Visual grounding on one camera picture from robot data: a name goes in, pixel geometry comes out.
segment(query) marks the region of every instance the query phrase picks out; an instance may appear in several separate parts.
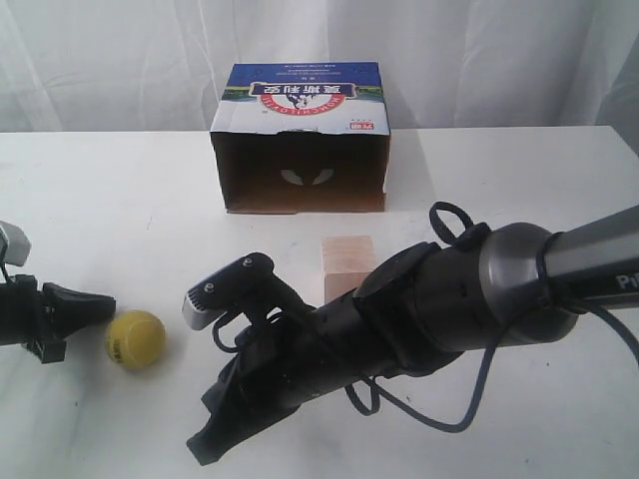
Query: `white curtain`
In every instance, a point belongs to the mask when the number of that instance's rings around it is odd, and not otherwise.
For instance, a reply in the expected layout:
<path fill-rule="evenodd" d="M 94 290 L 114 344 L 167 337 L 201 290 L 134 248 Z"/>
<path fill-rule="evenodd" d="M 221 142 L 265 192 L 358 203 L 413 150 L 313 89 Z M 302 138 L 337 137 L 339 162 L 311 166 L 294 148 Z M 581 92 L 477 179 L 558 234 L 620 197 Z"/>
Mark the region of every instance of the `white curtain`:
<path fill-rule="evenodd" d="M 638 0 L 0 0 L 0 131 L 205 130 L 235 62 L 340 60 L 393 128 L 593 124 L 638 32 Z"/>

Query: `white tabletop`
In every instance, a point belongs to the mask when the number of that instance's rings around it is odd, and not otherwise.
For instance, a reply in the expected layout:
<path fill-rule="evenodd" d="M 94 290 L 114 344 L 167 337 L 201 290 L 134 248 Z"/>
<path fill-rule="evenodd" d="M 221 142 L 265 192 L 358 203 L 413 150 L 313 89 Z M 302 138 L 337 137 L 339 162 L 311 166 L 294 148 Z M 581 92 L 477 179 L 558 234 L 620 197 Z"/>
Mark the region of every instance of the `white tabletop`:
<path fill-rule="evenodd" d="M 608 128 L 408 130 L 394 133 L 384 214 L 234 216 L 206 133 L 0 135 L 0 219 L 33 244 L 21 272 L 147 309 L 170 338 L 166 357 L 138 374 L 109 361 L 99 327 L 71 336 L 59 364 L 0 348 L 0 477 L 634 478 L 636 363 L 593 316 L 560 342 L 498 351 L 463 434 L 427 429 L 387 403 L 364 418 L 338 391 L 202 468 L 185 441 L 208 419 L 200 397 L 229 357 L 208 330 L 189 330 L 180 308 L 191 285 L 252 250 L 319 303 L 321 237 L 371 235 L 384 259 L 435 240 L 426 215 L 435 199 L 493 227 L 557 231 L 639 204 L 637 185 L 639 160 Z M 639 333 L 636 311 L 620 316 Z M 387 386 L 454 421 L 479 358 Z"/>

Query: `yellow ball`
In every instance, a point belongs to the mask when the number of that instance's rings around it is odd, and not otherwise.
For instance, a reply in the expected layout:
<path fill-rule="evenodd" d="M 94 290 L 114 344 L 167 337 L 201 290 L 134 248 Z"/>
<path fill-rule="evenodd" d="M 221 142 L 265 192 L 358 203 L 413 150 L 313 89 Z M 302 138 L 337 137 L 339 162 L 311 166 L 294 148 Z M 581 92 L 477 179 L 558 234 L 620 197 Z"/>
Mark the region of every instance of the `yellow ball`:
<path fill-rule="evenodd" d="M 142 369 L 156 361 L 164 352 L 166 342 L 162 321 L 140 310 L 116 317 L 107 327 L 105 338 L 109 357 L 130 369 Z"/>

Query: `wooden cube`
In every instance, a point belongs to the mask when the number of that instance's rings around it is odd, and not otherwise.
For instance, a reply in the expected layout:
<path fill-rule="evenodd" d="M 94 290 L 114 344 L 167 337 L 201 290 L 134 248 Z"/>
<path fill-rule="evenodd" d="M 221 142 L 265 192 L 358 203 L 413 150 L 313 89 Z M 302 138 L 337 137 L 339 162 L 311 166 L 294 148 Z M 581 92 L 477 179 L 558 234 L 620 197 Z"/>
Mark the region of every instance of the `wooden cube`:
<path fill-rule="evenodd" d="M 321 240 L 325 302 L 358 287 L 375 268 L 370 237 L 332 237 Z"/>

